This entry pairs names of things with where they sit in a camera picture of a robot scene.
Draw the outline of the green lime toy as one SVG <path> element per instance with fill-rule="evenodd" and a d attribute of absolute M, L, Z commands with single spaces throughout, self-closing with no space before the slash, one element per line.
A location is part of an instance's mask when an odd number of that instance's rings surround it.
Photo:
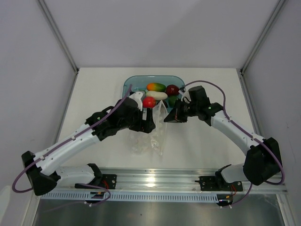
<path fill-rule="evenodd" d="M 169 98 L 168 98 L 169 107 L 173 108 L 179 99 L 180 98 L 178 96 L 169 96 Z"/>

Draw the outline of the red tomato toy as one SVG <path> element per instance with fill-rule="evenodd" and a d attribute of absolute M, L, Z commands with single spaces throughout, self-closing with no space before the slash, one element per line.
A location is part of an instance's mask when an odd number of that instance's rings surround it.
<path fill-rule="evenodd" d="M 143 108 L 153 108 L 156 105 L 156 100 L 153 97 L 145 97 L 143 99 Z"/>

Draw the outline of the clear zip top bag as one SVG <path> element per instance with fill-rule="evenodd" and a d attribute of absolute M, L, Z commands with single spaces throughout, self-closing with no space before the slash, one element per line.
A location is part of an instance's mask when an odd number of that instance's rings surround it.
<path fill-rule="evenodd" d="M 145 153 L 156 153 L 158 156 L 163 155 L 167 130 L 167 123 L 164 122 L 164 118 L 167 116 L 165 103 L 165 101 L 161 100 L 152 109 L 153 121 L 156 127 L 151 133 L 129 132 L 127 144 L 131 153 L 137 155 Z"/>

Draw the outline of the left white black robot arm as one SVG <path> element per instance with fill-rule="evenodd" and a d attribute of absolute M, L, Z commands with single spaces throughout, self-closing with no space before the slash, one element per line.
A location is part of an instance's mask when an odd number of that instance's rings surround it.
<path fill-rule="evenodd" d="M 103 174 L 94 163 L 82 167 L 64 167 L 67 160 L 84 149 L 114 136 L 120 130 L 151 133 L 155 129 L 152 109 L 144 110 L 141 101 L 126 97 L 115 106 L 92 114 L 68 138 L 38 153 L 22 154 L 24 169 L 35 195 L 49 193 L 56 187 L 98 188 Z"/>

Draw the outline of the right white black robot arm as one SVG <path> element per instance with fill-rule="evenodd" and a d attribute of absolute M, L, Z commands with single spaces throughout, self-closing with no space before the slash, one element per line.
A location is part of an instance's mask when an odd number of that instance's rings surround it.
<path fill-rule="evenodd" d="M 265 139 L 234 122 L 219 103 L 209 101 L 177 100 L 165 122 L 185 123 L 188 117 L 198 117 L 208 126 L 215 128 L 229 138 L 245 155 L 242 164 L 228 165 L 219 169 L 215 186 L 225 190 L 232 182 L 249 181 L 253 185 L 273 184 L 269 179 L 281 173 L 279 183 L 283 183 L 285 173 L 281 163 L 279 145 L 273 138 Z"/>

